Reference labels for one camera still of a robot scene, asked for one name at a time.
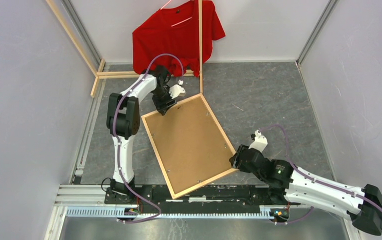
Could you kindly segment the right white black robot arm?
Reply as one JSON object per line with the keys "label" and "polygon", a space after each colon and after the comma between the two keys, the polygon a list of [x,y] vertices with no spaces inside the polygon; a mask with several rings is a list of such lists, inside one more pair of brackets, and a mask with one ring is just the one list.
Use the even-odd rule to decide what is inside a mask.
{"label": "right white black robot arm", "polygon": [[317,176],[282,159],[268,159],[240,145],[229,159],[231,167],[251,173],[269,187],[270,202],[303,204],[341,216],[360,231],[382,235],[382,193],[372,184],[357,187]]}

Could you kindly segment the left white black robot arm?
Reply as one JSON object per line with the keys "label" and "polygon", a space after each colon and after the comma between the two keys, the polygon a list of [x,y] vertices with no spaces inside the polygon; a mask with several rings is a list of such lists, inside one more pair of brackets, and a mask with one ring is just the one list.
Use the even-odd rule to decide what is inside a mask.
{"label": "left white black robot arm", "polygon": [[148,74],[142,72],[137,81],[120,93],[109,96],[106,126],[112,134],[115,149],[115,170],[110,189],[124,204],[135,200],[132,150],[135,135],[140,128],[140,103],[152,94],[156,110],[165,115],[177,101],[170,94],[171,73],[158,65]]}

